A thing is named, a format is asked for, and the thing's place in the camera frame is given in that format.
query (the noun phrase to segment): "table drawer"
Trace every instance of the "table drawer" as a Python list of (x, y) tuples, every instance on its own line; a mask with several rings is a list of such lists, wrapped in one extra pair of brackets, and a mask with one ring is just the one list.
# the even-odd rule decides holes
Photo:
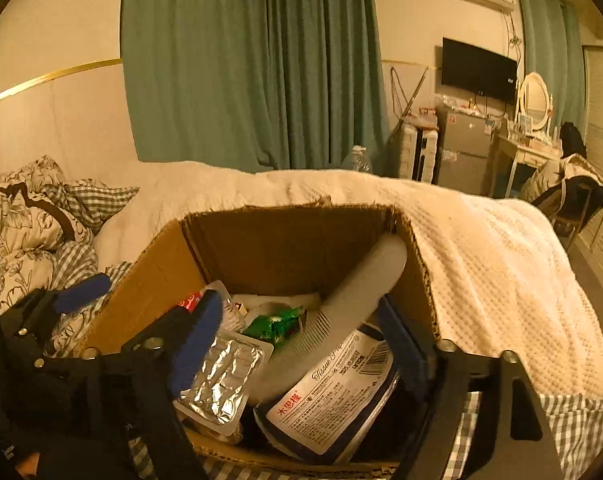
[(532, 166), (533, 168), (540, 168), (550, 159), (541, 155), (536, 155), (534, 153), (523, 153), (523, 159), (521, 160), (522, 164), (526, 164), (527, 166)]

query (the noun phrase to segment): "open cardboard box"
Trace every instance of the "open cardboard box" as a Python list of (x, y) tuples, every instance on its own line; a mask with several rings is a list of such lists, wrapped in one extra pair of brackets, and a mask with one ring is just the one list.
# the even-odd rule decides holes
[[(428, 272), (408, 219), (390, 207), (316, 204), (206, 212), (170, 222), (115, 290), (82, 348), (120, 351), (140, 330), (214, 280), (221, 280), (231, 294), (319, 292), (325, 298), (386, 231), (399, 235), (408, 248), (393, 300), (406, 316), (438, 336)], [(397, 465), (311, 466), (274, 451), (259, 454), (188, 429), (187, 434), (200, 454), (286, 474), (376, 477)]]

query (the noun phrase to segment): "black tv screen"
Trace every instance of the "black tv screen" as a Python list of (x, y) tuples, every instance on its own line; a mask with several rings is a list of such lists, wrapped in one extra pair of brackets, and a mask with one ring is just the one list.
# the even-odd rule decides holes
[(515, 104), (517, 62), (485, 48), (443, 38), (441, 84)]

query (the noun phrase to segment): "green curtain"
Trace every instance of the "green curtain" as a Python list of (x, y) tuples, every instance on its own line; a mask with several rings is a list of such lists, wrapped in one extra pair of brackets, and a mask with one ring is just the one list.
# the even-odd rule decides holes
[(121, 53), (140, 160), (383, 170), (374, 0), (122, 0)]
[(562, 0), (519, 0), (523, 16), (526, 73), (542, 76), (553, 95), (555, 126), (585, 119), (585, 69), (575, 8)]

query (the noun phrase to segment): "barcode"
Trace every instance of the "barcode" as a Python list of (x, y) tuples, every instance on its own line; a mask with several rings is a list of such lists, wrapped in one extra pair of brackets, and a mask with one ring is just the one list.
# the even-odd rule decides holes
[(382, 373), (383, 367), (388, 360), (389, 352), (388, 341), (380, 343), (373, 354), (368, 358), (366, 364), (361, 367), (359, 373), (363, 375), (379, 375)]

